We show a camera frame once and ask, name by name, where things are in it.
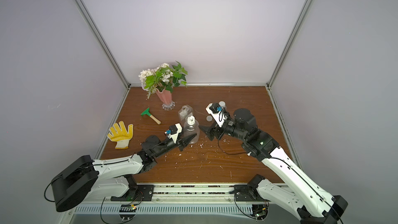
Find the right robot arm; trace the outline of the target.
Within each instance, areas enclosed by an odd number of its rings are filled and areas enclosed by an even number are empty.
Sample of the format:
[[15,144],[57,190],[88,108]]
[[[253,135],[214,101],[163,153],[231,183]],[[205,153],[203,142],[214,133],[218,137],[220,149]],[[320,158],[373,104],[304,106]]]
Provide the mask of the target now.
[[210,127],[200,126],[200,129],[210,140],[221,140],[224,135],[239,139],[248,156],[270,168],[289,187],[285,190],[256,175],[248,184],[255,197],[277,204],[302,224],[343,222],[347,201],[342,196],[331,195],[309,178],[274,138],[258,128],[250,110],[240,108],[231,116],[218,103],[210,103],[206,111],[215,121]]

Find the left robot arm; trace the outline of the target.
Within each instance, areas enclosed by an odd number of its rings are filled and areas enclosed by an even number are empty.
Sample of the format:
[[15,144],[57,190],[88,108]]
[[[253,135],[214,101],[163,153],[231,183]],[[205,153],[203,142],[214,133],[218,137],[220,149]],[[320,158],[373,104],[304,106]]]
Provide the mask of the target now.
[[196,137],[196,134],[161,141],[152,135],[142,143],[142,150],[133,155],[110,159],[93,160],[84,155],[55,176],[51,182],[57,212],[66,212],[94,195],[96,189],[103,189],[101,182],[111,178],[124,177],[147,172],[156,164],[156,158],[179,148],[183,150]]

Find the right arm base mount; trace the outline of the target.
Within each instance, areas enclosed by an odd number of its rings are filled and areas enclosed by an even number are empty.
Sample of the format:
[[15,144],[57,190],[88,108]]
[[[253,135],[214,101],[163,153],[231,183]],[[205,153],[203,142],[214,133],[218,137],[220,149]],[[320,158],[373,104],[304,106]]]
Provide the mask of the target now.
[[258,192],[257,188],[249,185],[234,185],[229,194],[234,196],[237,202],[260,202],[275,200],[275,196],[265,192]]

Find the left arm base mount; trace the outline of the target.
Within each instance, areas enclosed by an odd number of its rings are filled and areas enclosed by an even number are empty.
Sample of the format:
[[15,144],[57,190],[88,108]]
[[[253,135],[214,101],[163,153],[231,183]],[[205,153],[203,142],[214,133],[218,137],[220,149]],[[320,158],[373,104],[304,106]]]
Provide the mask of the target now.
[[137,185],[129,188],[121,197],[111,197],[111,201],[132,202],[151,201],[154,192],[154,185]]

